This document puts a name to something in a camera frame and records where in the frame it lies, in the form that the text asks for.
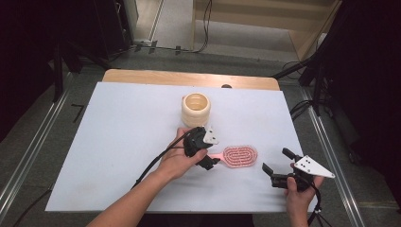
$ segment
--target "finger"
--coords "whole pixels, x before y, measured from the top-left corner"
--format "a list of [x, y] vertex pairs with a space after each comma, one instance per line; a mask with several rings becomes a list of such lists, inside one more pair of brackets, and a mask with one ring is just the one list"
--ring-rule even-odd
[[193, 164], [198, 163], [200, 160], [202, 160], [207, 154], [207, 149], [201, 149], [199, 150], [194, 156], [190, 158], [191, 162]]
[[288, 193], [297, 192], [297, 183], [295, 182], [295, 179], [293, 177], [287, 178], [287, 188], [288, 188]]

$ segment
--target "gray floor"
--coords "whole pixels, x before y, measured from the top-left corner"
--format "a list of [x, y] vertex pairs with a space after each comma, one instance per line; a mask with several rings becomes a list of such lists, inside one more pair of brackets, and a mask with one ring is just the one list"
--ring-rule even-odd
[[[166, 18], [171, 16], [171, 13], [167, 12], [173, 9], [171, 6], [174, 6], [177, 2], [180, 3], [181, 1], [165, 0], [166, 8], [162, 11], [158, 29], [154, 36], [155, 40], [159, 41], [158, 44], [160, 46], [175, 47], [177, 44], [182, 46], [187, 44], [187, 38], [182, 40], [182, 37], [186, 36], [187, 30], [179, 31], [188, 25], [173, 23], [174, 19]], [[179, 31], [172, 29], [173, 26], [176, 26]], [[296, 55], [290, 48], [290, 44], [288, 44], [285, 31], [260, 31], [256, 27], [246, 27], [244, 29], [246, 31], [249, 29], [249, 32], [238, 33], [238, 30], [233, 30], [236, 28], [224, 24], [221, 26], [235, 33], [235, 36], [230, 36], [233, 39], [227, 38], [227, 32], [221, 32], [223, 37], [226, 34], [225, 37], [227, 38], [221, 40], [219, 38], [221, 36], [218, 37], [216, 33], [218, 28], [211, 27], [211, 32], [214, 31], [211, 33], [211, 43], [202, 54], [182, 53], [176, 56], [174, 52], [164, 50], [157, 50], [155, 53], [149, 54], [146, 49], [143, 49], [139, 52], [125, 53], [113, 61], [111, 65], [122, 69], [269, 77], [280, 72], [286, 62], [296, 61]], [[255, 32], [268, 32], [270, 40], [266, 42], [266, 40], [260, 38], [261, 36], [255, 36]], [[12, 226], [13, 222], [24, 210], [49, 185], [56, 181], [80, 121], [79, 118], [77, 123], [73, 122], [77, 116], [78, 109], [71, 105], [86, 105], [96, 83], [101, 81], [103, 74], [104, 71], [97, 65], [89, 64], [83, 68], [79, 75], [73, 76], [70, 91], [60, 114], [45, 138], [40, 152], [1, 226]], [[292, 78], [299, 77], [297, 73], [290, 76]], [[279, 83], [286, 96], [289, 109], [303, 100], [301, 88], [297, 85], [296, 80], [285, 77], [280, 79]], [[51, 87], [38, 98], [9, 136], [0, 144], [0, 187], [4, 187], [7, 184], [14, 169], [23, 158], [36, 130], [41, 126], [51, 107], [52, 98], [53, 88]], [[355, 197], [366, 226], [401, 226], [401, 216], [396, 213], [397, 205], [382, 176], [368, 166], [355, 166], [349, 162], [347, 147], [340, 137], [337, 126], [331, 118], [324, 112], [322, 113], [321, 120], [324, 123], [326, 132], [340, 161], [340, 167], [350, 185], [351, 192]], [[304, 153], [327, 166], [321, 142], [309, 113], [301, 115], [294, 122], [294, 126]], [[322, 194], [323, 216], [333, 226], [352, 226], [352, 221], [350, 221], [344, 206], [345, 201], [341, 197], [335, 181], [326, 180], [322, 187]], [[96, 214], [86, 213], [46, 213], [44, 208], [47, 200], [48, 196], [33, 207], [26, 215], [21, 226], [82, 226], [96, 216]], [[253, 221], [255, 226], [288, 226], [286, 214], [255, 214], [253, 215]], [[180, 226], [180, 223], [186, 223], [187, 221], [175, 220], [172, 222], [174, 222], [172, 225]]]

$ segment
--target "person's right hand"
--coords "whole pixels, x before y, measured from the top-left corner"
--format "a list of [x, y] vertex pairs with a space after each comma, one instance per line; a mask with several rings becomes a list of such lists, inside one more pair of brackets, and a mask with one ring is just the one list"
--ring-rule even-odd
[[[323, 183], [324, 177], [316, 176], [315, 186], [319, 188]], [[292, 177], [287, 178], [288, 189], [285, 191], [287, 196], [287, 213], [291, 226], [307, 226], [307, 208], [315, 196], [315, 189], [309, 187], [303, 192], [297, 191], [297, 183]]]

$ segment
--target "hand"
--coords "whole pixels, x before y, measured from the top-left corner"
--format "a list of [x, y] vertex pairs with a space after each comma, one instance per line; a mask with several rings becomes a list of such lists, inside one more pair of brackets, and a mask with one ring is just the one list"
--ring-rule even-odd
[[[180, 138], [185, 132], [190, 129], [177, 129], [176, 138], [170, 143], [174, 143]], [[157, 174], [163, 176], [164, 179], [172, 181], [174, 179], [182, 177], [182, 175], [191, 167], [198, 163], [206, 156], [207, 150], [201, 149], [194, 156], [187, 157], [183, 151], [183, 140], [181, 140], [174, 148], [169, 150], [163, 157], [162, 160], [154, 171]]]
[[[319, 188], [323, 180], [324, 177], [316, 176], [313, 182]], [[315, 189], [309, 187], [303, 192], [298, 192], [297, 183], [292, 177], [287, 178], [287, 186], [288, 189], [284, 192], [287, 196], [287, 212], [291, 222], [296, 222], [296, 225], [292, 226], [303, 226], [301, 223], [307, 221], [307, 208], [315, 196]]]

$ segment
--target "person's left hand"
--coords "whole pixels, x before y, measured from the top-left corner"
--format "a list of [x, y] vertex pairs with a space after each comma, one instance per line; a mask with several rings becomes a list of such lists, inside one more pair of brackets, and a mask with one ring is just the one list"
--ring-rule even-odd
[[[170, 145], [180, 138], [185, 132], [190, 129], [177, 129], [176, 138], [170, 143]], [[181, 140], [174, 148], [169, 150], [163, 157], [162, 160], [155, 170], [155, 173], [162, 174], [165, 179], [172, 181], [174, 179], [182, 177], [182, 175], [191, 167], [198, 163], [206, 156], [207, 150], [201, 149], [194, 156], [187, 157], [183, 151], [183, 140]]]

